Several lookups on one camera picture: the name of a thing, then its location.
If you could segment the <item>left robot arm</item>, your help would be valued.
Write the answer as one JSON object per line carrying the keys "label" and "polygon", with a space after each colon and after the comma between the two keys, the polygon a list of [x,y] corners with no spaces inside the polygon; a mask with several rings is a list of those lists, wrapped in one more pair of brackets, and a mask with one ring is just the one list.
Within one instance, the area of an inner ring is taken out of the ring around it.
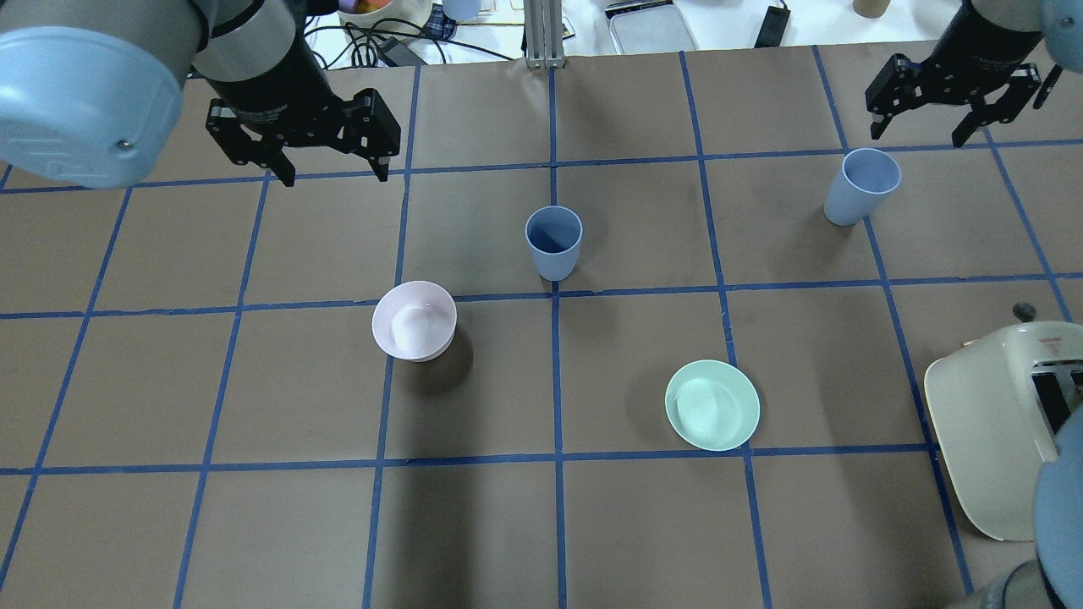
{"label": "left robot arm", "polygon": [[386,181],[401,124],[376,90],[337,96],[305,39],[335,1],[4,1],[1,151],[90,189],[151,176],[190,74],[216,96],[205,128],[229,161],[293,185],[286,150],[339,151]]}

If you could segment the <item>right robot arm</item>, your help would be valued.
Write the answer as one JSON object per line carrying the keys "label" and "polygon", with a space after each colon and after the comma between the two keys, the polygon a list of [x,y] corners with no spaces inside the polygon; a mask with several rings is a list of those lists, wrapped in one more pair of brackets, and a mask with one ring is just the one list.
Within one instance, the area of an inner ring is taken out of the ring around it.
{"label": "right robot arm", "polygon": [[[964,1],[932,53],[896,54],[866,90],[879,139],[893,117],[929,104],[968,107],[961,147],[987,124],[1041,107],[1061,70],[1080,72],[1079,1]],[[926,370],[923,386],[960,508],[987,537],[1032,542],[1034,557],[956,608],[1080,606],[1080,325],[1016,324]]]}

